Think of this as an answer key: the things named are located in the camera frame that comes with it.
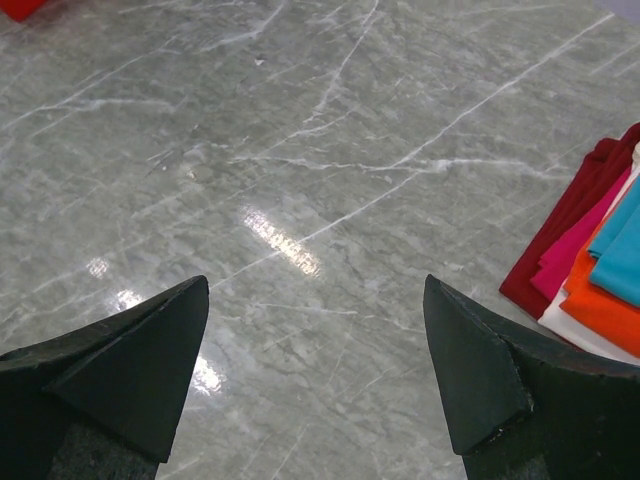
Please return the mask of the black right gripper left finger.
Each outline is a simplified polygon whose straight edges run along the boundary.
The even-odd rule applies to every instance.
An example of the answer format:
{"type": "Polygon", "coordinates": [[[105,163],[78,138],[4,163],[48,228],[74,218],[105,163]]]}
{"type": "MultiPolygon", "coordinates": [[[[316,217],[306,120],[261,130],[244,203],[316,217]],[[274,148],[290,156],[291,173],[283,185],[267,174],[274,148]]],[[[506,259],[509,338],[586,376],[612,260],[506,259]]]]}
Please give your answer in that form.
{"type": "Polygon", "coordinates": [[[4,479],[152,479],[168,461],[209,313],[208,281],[1,357],[4,479]]]}

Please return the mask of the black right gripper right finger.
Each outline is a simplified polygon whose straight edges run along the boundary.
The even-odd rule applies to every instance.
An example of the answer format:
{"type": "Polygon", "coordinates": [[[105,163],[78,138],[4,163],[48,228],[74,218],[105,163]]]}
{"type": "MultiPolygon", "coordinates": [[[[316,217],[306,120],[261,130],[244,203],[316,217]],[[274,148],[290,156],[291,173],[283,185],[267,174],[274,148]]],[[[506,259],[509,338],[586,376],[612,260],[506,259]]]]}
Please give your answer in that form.
{"type": "Polygon", "coordinates": [[[470,479],[636,479],[639,369],[506,319],[434,276],[423,311],[470,479]]]}

